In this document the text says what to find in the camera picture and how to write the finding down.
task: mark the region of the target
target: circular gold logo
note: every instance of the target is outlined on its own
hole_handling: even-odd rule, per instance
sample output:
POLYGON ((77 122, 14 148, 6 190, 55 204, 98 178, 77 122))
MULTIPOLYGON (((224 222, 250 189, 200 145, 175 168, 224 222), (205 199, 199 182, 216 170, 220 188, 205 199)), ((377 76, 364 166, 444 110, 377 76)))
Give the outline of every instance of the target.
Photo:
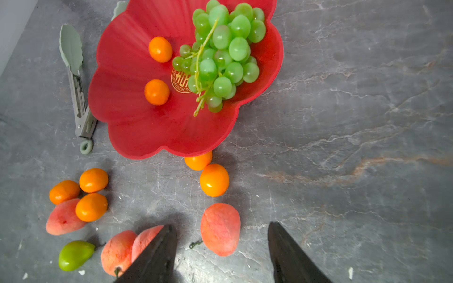
POLYGON ((178 72, 175 69, 171 71, 171 84, 176 91, 181 93, 191 93, 188 87, 190 75, 186 75, 183 72, 178 72))

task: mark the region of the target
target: green fruit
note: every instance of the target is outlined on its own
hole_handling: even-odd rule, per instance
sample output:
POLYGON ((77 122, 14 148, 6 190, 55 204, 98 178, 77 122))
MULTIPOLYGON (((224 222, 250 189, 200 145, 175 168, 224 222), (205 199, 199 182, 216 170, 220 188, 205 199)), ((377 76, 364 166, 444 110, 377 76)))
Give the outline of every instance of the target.
POLYGON ((84 241, 74 241, 66 246, 58 256, 58 265, 63 271, 73 271, 81 267, 94 253, 95 246, 84 241))

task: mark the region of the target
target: gray marble countertop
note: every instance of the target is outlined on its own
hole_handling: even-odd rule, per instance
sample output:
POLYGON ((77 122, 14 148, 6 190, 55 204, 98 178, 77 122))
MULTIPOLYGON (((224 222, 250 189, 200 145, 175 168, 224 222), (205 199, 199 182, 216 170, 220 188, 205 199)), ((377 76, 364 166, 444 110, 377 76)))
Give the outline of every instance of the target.
POLYGON ((121 157, 103 123, 93 152, 79 153, 58 34, 63 23, 80 33, 88 89, 115 5, 39 0, 0 78, 2 281, 112 282, 100 251, 82 276, 59 270, 60 249, 171 222, 176 282, 270 283, 270 221, 334 283, 351 282, 350 268, 352 282, 451 281, 452 1, 279 0, 272 22, 283 66, 214 151, 231 176, 218 199, 202 192, 199 172, 180 157, 121 157), (108 212, 77 232, 47 234, 50 188, 92 167, 110 174, 108 212), (219 201, 242 221, 239 246, 226 258, 188 248, 203 211, 219 201))

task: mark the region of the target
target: white debris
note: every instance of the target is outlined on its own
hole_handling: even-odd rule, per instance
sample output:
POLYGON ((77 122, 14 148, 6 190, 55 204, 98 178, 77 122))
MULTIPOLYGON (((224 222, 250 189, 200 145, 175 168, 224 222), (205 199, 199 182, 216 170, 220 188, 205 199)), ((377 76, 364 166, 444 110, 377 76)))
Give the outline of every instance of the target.
POLYGON ((350 267, 347 272, 349 273, 349 279, 352 280, 352 277, 354 276, 354 268, 350 267))

